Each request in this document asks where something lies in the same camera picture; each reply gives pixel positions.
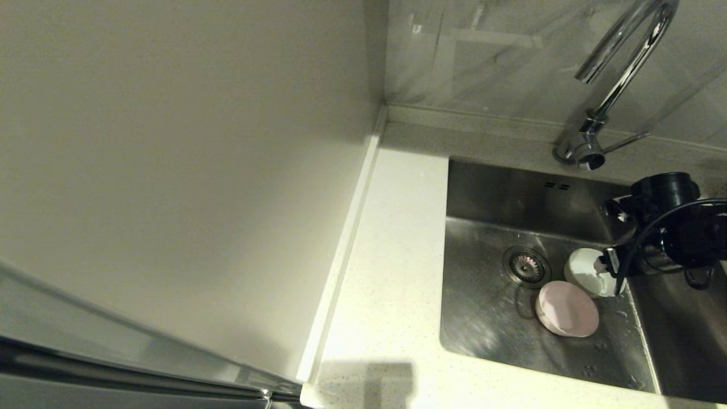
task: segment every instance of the wall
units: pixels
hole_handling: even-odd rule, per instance
[[[576,124],[596,106],[643,28],[590,85],[573,78],[632,0],[392,0],[387,99]],[[682,1],[611,111],[608,128],[727,148],[727,2]]]
[[[2,261],[293,377],[382,101],[386,1],[2,10]]]

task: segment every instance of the refrigerator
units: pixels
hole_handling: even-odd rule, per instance
[[[301,388],[0,266],[0,408],[304,408]]]

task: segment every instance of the faucet spout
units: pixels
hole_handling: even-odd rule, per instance
[[[577,164],[588,170],[598,169],[605,163],[603,149],[598,143],[598,132],[608,121],[608,112],[664,36],[678,6],[679,0],[637,0],[601,39],[576,73],[576,79],[585,83],[595,80],[636,28],[649,15],[654,16],[643,41],[634,50],[629,63],[603,102],[597,108],[587,110],[587,118],[579,132],[566,138],[553,150],[556,159],[566,164]]]

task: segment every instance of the sink basin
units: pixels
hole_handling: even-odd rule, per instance
[[[601,324],[586,338],[555,335],[537,319],[537,287],[564,279],[571,252],[607,247],[628,232],[601,209],[626,194],[628,187],[613,183],[450,160],[444,348],[586,381],[727,402],[723,271],[706,291],[690,288],[682,274],[629,278],[620,296],[595,300]]]

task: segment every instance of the backsplash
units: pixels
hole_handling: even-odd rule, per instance
[[[579,124],[610,88],[646,22],[602,75],[573,75],[632,1],[391,0],[387,100]],[[607,129],[727,149],[727,1],[682,1],[616,102]]]

